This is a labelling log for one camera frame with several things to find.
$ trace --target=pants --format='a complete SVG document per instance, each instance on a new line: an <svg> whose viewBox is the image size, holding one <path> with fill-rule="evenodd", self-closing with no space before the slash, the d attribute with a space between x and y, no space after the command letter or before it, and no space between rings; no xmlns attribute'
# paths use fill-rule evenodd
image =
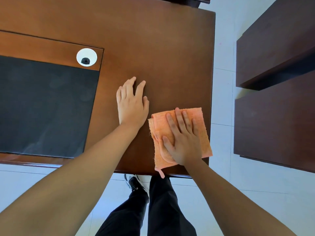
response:
<svg viewBox="0 0 315 236"><path fill-rule="evenodd" d="M169 178L152 176L150 182L148 236L197 236L184 217ZM96 236L139 236L149 197L139 188L107 217Z"/></svg>

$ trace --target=person's left hand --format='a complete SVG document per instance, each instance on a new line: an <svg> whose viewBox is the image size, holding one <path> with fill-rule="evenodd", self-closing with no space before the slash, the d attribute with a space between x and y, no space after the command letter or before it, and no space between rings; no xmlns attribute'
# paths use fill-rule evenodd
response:
<svg viewBox="0 0 315 236"><path fill-rule="evenodd" d="M118 104L118 116L120 124L127 124L137 127L138 130L147 119L149 113L149 100L143 95L143 88L146 84L142 81L134 95L133 85L136 77L127 80L124 85L119 87L116 93Z"/></svg>

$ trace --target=orange cloth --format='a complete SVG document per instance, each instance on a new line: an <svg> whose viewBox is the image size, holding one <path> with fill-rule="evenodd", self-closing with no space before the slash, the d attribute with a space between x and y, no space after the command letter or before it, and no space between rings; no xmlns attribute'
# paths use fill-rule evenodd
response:
<svg viewBox="0 0 315 236"><path fill-rule="evenodd" d="M199 130L199 140L201 145L202 157L210 157L212 156L212 150L210 147L209 138L207 135L206 126L204 125L203 114L201 108L188 108L181 109L187 111L188 117L190 120L195 119L198 130ZM149 119L149 127L151 131L151 136L154 141L155 148L155 170L158 171L162 178L165 177L163 171L161 169L166 167L171 167L177 165L172 156L169 154L167 149L165 148L162 140L162 136L167 136L169 141L174 145L175 138L169 127L166 114L170 113L174 122L178 126L178 122L175 115L175 110L165 111L160 113L152 114L152 118Z"/></svg>

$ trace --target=forearm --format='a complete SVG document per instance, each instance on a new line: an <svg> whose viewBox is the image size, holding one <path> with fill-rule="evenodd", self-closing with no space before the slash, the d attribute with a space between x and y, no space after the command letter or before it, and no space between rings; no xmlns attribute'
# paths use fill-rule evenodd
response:
<svg viewBox="0 0 315 236"><path fill-rule="evenodd" d="M295 235L202 160L185 167L203 193L225 236Z"/></svg>
<svg viewBox="0 0 315 236"><path fill-rule="evenodd" d="M120 125L31 187L0 214L3 235L74 235L98 202L137 131Z"/></svg>

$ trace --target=black desk pad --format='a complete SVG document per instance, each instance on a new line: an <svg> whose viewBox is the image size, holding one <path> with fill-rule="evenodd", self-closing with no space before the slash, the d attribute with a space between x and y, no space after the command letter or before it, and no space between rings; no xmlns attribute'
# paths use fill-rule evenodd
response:
<svg viewBox="0 0 315 236"><path fill-rule="evenodd" d="M0 152L84 150L99 71L0 56Z"/></svg>

